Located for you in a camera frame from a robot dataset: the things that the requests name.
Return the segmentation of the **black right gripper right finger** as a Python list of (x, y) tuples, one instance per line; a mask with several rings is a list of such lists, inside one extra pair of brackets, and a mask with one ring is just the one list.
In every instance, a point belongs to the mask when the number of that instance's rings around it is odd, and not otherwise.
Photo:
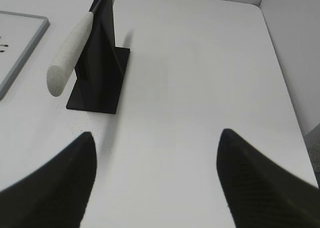
[(320, 191), (267, 158), (232, 129), (216, 169), (236, 227), (319, 227)]

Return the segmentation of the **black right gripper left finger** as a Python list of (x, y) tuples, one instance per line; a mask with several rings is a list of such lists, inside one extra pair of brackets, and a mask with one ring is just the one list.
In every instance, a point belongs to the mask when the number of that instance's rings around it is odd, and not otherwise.
[(42, 167), (0, 192), (1, 227), (79, 227), (97, 172), (84, 132)]

